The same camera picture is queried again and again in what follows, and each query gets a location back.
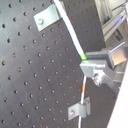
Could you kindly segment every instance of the wire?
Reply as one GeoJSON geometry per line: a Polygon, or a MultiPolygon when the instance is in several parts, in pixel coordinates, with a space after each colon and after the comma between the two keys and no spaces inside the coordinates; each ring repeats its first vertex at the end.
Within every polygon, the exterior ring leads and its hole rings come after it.
{"type": "MultiPolygon", "coordinates": [[[[82,87],[82,93],[81,93],[81,104],[84,103],[84,95],[85,95],[85,89],[86,89],[86,80],[87,77],[84,75],[84,80],[83,80],[83,87],[82,87]]],[[[81,128],[81,121],[82,121],[82,117],[79,116],[79,121],[78,121],[78,128],[81,128]]]]}
{"type": "Polygon", "coordinates": [[[72,38],[72,41],[76,47],[78,54],[80,55],[82,60],[86,60],[87,57],[86,57],[86,55],[85,55],[85,53],[84,53],[84,51],[83,51],[83,49],[79,43],[79,40],[78,40],[76,33],[75,33],[75,30],[74,30],[74,28],[73,28],[73,26],[72,26],[72,24],[71,24],[71,22],[67,16],[66,12],[65,12],[65,10],[63,9],[60,1],[59,0],[53,0],[53,1],[57,7],[62,19],[63,19],[63,21],[65,22],[65,25],[66,25],[69,33],[70,33],[70,36],[72,38]]]}
{"type": "MultiPolygon", "coordinates": [[[[59,0],[53,0],[53,1],[54,1],[55,5],[57,7],[62,19],[63,19],[63,21],[65,22],[65,25],[66,25],[66,27],[69,31],[69,34],[72,38],[72,41],[73,41],[73,43],[76,47],[76,50],[77,50],[78,54],[80,55],[82,60],[86,60],[87,57],[86,57],[86,55],[85,55],[85,53],[84,53],[84,51],[83,51],[83,49],[80,45],[80,42],[77,38],[75,30],[74,30],[74,28],[73,28],[73,26],[72,26],[72,24],[71,24],[71,22],[70,22],[70,20],[67,16],[66,12],[65,12],[65,10],[63,9],[60,1],[59,0]]],[[[82,94],[81,94],[81,104],[84,103],[85,87],[86,87],[86,76],[84,76],[84,80],[83,80],[83,87],[82,87],[82,94]]],[[[82,117],[79,116],[78,128],[81,128],[81,120],[82,120],[82,117]]]]}

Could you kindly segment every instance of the metal bracket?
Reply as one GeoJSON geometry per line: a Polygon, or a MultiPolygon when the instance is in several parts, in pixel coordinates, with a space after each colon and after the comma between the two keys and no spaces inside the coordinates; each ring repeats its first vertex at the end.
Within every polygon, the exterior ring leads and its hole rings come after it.
{"type": "Polygon", "coordinates": [[[82,61],[80,67],[83,73],[92,78],[95,85],[107,84],[118,95],[119,88],[124,76],[126,60],[128,59],[128,39],[111,48],[101,51],[87,52],[88,60],[82,61]]]}
{"type": "Polygon", "coordinates": [[[105,25],[102,27],[104,40],[107,41],[109,37],[114,33],[114,31],[123,23],[127,15],[125,10],[123,10],[117,16],[111,18],[105,25]]]}
{"type": "Polygon", "coordinates": [[[34,16],[34,20],[36,22],[36,26],[38,31],[43,30],[44,28],[48,27],[49,25],[55,23],[56,21],[58,21],[61,18],[55,4],[50,5],[47,9],[45,9],[44,11],[36,14],[34,16]]]}
{"type": "Polygon", "coordinates": [[[91,103],[90,97],[84,100],[84,104],[80,102],[68,108],[68,120],[71,120],[77,116],[85,118],[87,115],[91,114],[91,103]]]}

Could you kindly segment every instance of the screw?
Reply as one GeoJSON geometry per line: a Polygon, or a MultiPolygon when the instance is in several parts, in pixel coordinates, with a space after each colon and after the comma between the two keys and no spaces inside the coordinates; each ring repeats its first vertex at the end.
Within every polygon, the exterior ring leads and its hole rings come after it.
{"type": "Polygon", "coordinates": [[[102,75],[100,74],[95,74],[94,75],[94,78],[93,78],[93,81],[94,81],[94,83],[95,83],[95,85],[97,85],[98,87],[100,87],[100,85],[102,84],[102,75]]]}
{"type": "Polygon", "coordinates": [[[43,19],[38,19],[38,24],[42,25],[44,23],[43,19]]]}

